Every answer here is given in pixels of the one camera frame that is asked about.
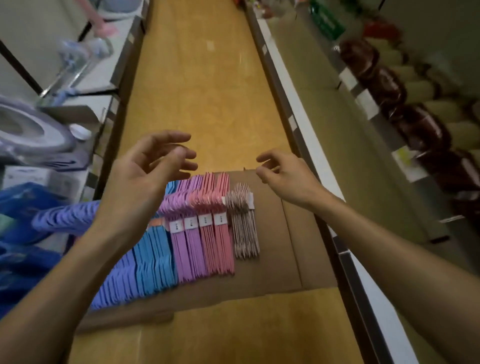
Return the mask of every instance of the white box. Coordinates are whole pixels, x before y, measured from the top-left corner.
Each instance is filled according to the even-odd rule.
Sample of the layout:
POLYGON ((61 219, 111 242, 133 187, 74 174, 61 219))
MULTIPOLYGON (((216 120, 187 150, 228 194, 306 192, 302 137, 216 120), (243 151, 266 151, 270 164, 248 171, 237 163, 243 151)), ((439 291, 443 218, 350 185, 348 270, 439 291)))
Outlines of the white box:
POLYGON ((3 189, 27 182, 41 184, 53 194, 66 198, 71 197, 76 185, 74 178, 48 168, 5 166, 3 189))

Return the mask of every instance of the green package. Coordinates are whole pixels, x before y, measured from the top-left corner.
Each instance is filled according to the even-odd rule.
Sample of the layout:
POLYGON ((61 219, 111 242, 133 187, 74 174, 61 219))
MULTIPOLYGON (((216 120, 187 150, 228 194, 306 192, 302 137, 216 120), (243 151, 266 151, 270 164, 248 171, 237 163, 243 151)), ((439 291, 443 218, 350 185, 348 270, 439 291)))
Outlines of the green package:
POLYGON ((345 32, 345 27, 335 18, 332 12, 316 1, 310 1, 309 12, 320 32, 330 40, 337 40, 345 32))

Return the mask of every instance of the white bottle cap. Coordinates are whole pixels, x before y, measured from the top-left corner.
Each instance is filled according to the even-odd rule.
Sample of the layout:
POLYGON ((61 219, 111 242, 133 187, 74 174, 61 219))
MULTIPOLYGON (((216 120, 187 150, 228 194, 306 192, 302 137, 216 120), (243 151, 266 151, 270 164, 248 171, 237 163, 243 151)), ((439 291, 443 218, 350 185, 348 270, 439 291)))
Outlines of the white bottle cap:
POLYGON ((92 137, 92 132, 79 124, 70 124, 70 132, 78 140, 88 140, 92 137))

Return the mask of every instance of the cardboard sheet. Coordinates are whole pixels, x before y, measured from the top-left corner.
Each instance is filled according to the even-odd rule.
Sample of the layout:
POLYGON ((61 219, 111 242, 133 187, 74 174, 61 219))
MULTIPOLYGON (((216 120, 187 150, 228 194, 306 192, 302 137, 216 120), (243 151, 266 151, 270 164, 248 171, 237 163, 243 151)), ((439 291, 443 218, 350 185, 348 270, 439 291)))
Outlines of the cardboard sheet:
POLYGON ((260 256, 235 260, 234 276, 201 279, 125 306, 90 312, 79 331, 156 322, 175 311, 226 300, 336 286, 313 214, 282 202, 253 170, 229 175, 230 187, 244 182, 254 194, 260 256))

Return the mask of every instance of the yellow floor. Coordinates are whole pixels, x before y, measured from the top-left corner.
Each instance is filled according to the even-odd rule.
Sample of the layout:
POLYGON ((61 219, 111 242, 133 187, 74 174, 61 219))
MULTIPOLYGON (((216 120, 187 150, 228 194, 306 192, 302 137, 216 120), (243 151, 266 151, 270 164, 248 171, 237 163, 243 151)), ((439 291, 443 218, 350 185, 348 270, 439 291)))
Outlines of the yellow floor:
MULTIPOLYGON (((245 15, 232 0, 155 0, 120 153, 192 133, 199 172, 255 168, 288 143, 245 15)), ((70 363, 361 363, 337 288, 224 302, 172 322, 75 338, 70 363)))
POLYGON ((120 153, 144 133, 192 134, 199 172, 255 168, 288 150, 260 59, 231 0, 158 0, 145 37, 120 153))

